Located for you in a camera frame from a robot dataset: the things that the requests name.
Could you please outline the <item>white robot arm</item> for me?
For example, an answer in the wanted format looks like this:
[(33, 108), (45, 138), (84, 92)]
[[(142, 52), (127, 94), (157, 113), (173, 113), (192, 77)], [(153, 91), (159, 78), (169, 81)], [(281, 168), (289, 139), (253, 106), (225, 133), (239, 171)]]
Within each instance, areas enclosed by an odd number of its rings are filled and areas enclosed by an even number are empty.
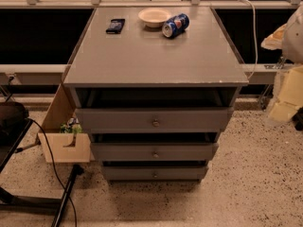
[(261, 46), (269, 50), (282, 50), (282, 57), (294, 67), (276, 74), (274, 98), (270, 102), (267, 118), (286, 123), (303, 107), (303, 6), (288, 22), (263, 40)]

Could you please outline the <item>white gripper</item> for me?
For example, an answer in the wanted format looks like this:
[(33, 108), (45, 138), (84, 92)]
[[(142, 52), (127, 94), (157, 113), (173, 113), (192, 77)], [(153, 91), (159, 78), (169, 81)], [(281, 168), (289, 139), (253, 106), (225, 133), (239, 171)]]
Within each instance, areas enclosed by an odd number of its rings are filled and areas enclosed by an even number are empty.
[(281, 102), (274, 104), (269, 112), (269, 118), (276, 122), (288, 122), (297, 113), (297, 107), (303, 106), (303, 65), (286, 73), (278, 99)]

